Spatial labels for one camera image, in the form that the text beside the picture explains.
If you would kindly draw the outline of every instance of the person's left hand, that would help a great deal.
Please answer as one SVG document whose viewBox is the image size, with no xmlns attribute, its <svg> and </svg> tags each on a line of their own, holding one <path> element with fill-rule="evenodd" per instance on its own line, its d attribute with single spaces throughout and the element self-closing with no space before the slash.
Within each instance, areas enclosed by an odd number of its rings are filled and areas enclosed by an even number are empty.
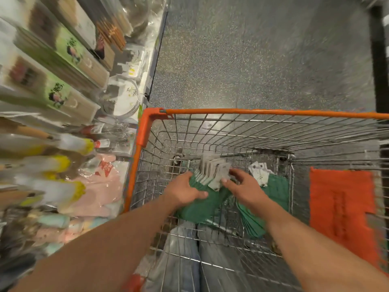
<svg viewBox="0 0 389 292">
<path fill-rule="evenodd" d="M 181 208 L 192 203 L 195 199 L 205 199 L 208 196 L 206 191 L 198 191 L 189 185 L 189 179 L 192 175 L 192 172 L 187 171 L 177 176 L 163 191 L 164 195 L 171 198 L 176 208 Z"/>
</svg>

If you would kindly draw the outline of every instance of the speckled tile floor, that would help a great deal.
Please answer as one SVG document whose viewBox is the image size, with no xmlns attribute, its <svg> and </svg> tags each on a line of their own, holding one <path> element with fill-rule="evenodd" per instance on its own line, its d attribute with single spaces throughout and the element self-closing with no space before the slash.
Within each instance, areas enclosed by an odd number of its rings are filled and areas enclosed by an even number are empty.
<svg viewBox="0 0 389 292">
<path fill-rule="evenodd" d="M 359 0 L 172 0 L 150 105 L 373 111 Z"/>
</svg>

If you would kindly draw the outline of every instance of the metal wire basket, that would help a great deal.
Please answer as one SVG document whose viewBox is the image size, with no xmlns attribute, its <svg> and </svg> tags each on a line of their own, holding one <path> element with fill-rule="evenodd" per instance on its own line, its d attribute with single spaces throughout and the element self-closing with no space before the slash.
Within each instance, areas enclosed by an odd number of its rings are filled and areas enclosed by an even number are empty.
<svg viewBox="0 0 389 292">
<path fill-rule="evenodd" d="M 172 178 L 197 168 L 205 150 L 220 153 L 247 172 L 253 162 L 266 162 L 289 180 L 289 211 L 305 223 L 311 166 L 372 171 L 377 212 L 367 220 L 379 234 L 381 268 L 387 272 L 389 197 L 384 190 L 389 186 L 389 149 L 380 147 L 380 141 L 389 138 L 388 119 L 376 113 L 148 108 L 140 121 L 125 211 L 158 197 Z M 167 256 L 159 275 L 161 290 L 172 290 L 169 273 L 175 273 L 178 289 L 185 291 L 301 290 L 271 237 L 253 240 L 246 235 L 234 198 L 206 225 L 169 217 L 147 255 L 151 263 L 141 263 L 139 273 L 158 281 L 150 270 Z M 178 248 L 172 247 L 174 239 Z M 200 256 L 188 251 L 193 242 Z M 167 270 L 169 260 L 178 260 L 180 268 Z M 182 279 L 185 266 L 192 269 L 189 288 Z"/>
</svg>

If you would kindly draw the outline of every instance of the hand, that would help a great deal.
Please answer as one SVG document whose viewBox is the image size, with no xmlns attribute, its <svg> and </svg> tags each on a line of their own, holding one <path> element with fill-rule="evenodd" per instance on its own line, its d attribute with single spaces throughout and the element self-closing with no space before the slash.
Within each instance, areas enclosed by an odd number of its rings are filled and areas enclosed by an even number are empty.
<svg viewBox="0 0 389 292">
<path fill-rule="evenodd" d="M 164 195 L 172 200 L 176 209 L 192 203 L 195 199 L 205 199 L 208 196 L 206 191 L 198 191 L 189 185 L 192 175 L 190 171 L 178 175 L 163 191 Z"/>
<path fill-rule="evenodd" d="M 271 201 L 261 189 L 255 178 L 248 173 L 240 169 L 231 168 L 230 174 L 236 177 L 236 179 L 240 182 L 240 185 L 237 185 L 232 180 L 226 180 L 224 178 L 221 180 L 222 184 L 228 188 L 234 196 L 236 196 L 241 204 L 250 210 L 253 209 L 254 206 L 256 208 L 263 208 L 269 201 Z"/>
</svg>

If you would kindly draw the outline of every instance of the green cloth item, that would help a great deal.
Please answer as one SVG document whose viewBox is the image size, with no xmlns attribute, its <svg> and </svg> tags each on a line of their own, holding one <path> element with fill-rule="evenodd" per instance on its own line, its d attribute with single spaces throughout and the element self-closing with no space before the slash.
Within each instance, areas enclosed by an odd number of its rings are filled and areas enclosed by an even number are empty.
<svg viewBox="0 0 389 292">
<path fill-rule="evenodd" d="M 205 222 L 214 215 L 220 205 L 231 195 L 231 192 L 225 187 L 222 187 L 219 191 L 214 191 L 208 187 L 208 184 L 202 185 L 196 181 L 195 175 L 192 175 L 189 185 L 199 191 L 207 191 L 208 197 L 204 200 L 196 199 L 190 205 L 177 210 L 175 213 L 177 218 L 194 223 Z"/>
<path fill-rule="evenodd" d="M 284 210 L 289 210 L 289 181 L 282 176 L 270 174 L 267 187 L 262 187 L 270 199 L 279 204 Z M 236 202 L 241 214 L 242 224 L 247 234 L 252 238 L 260 238 L 266 233 L 265 221 L 251 213 L 246 206 Z"/>
</svg>

